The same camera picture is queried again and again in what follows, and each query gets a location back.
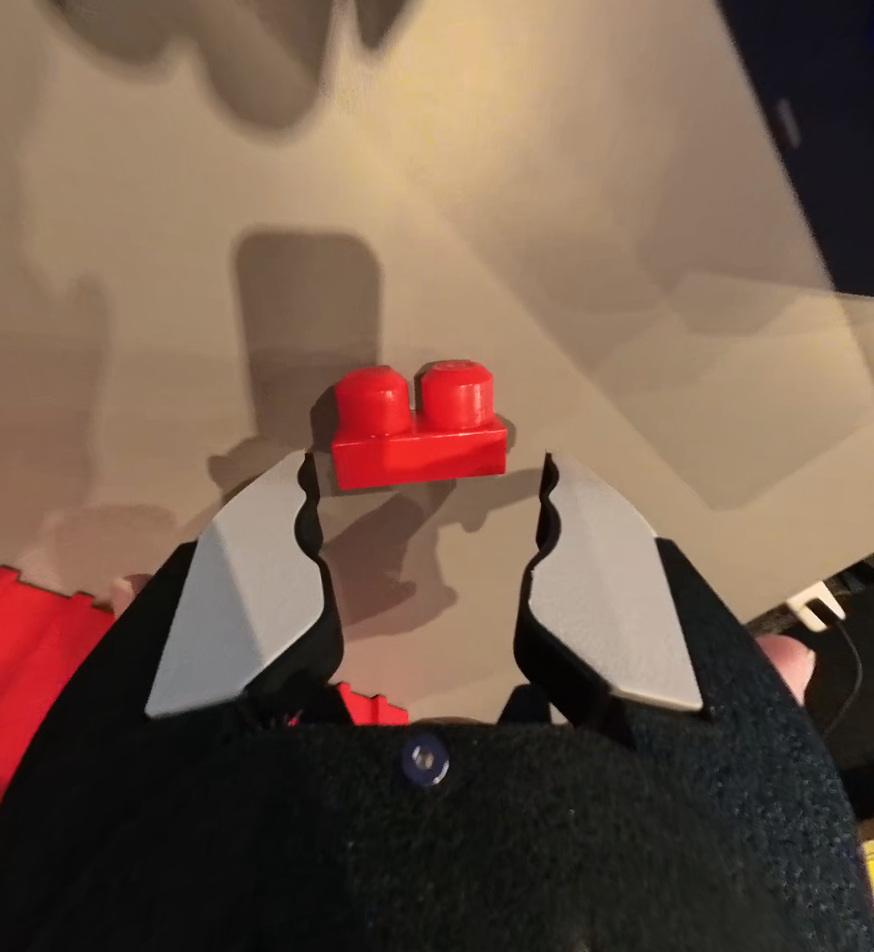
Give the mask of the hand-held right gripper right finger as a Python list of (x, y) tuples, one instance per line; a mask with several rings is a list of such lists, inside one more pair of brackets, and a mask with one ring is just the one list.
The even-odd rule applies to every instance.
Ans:
[(623, 703), (696, 716), (704, 702), (657, 532), (609, 483), (545, 456), (537, 552), (526, 565), (514, 657), (574, 727)]

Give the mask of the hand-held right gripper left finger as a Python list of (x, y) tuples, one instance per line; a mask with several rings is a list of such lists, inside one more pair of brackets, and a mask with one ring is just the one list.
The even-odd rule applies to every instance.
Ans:
[(289, 453), (235, 495), (196, 541), (145, 703), (155, 720), (327, 683), (344, 658), (313, 454)]

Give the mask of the red two-stud block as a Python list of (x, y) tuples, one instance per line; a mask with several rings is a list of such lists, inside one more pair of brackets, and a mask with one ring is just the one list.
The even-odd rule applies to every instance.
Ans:
[(334, 387), (331, 443), (337, 485), (392, 485), (496, 477), (506, 471), (507, 429), (495, 411), (494, 377), (481, 363), (433, 363), (410, 382), (388, 365), (358, 368)]

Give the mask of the person's right hand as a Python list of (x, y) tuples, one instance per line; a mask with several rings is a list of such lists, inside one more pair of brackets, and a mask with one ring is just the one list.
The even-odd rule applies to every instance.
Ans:
[(800, 641), (781, 634), (756, 636), (755, 641), (798, 705), (803, 707), (816, 670), (816, 653)]

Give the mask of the white connector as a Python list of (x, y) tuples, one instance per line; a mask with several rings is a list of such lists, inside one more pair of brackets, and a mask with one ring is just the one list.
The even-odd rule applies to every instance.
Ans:
[(812, 584), (784, 602), (785, 607), (811, 633), (822, 633), (842, 623), (844, 607), (823, 581)]

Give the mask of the red plastic bin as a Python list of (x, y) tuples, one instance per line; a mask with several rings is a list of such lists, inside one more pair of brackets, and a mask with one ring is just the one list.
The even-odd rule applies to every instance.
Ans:
[(117, 579), (110, 606), (99, 608), (88, 594), (39, 589), (0, 567), (0, 807), (50, 708), (152, 579)]

